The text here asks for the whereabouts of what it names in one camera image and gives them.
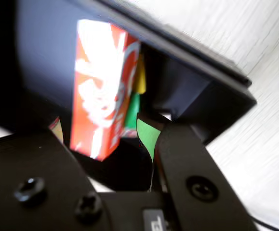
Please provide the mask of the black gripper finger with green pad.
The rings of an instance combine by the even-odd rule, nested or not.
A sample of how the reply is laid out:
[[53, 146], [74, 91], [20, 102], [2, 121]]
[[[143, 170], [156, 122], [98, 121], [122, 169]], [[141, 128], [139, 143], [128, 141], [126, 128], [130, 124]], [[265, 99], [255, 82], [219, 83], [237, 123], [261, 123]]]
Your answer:
[[101, 220], [75, 217], [77, 201], [92, 190], [50, 131], [0, 138], [0, 231], [99, 231]]
[[155, 178], [173, 231], [254, 231], [256, 226], [193, 129], [157, 115], [139, 113], [137, 129], [159, 132]]

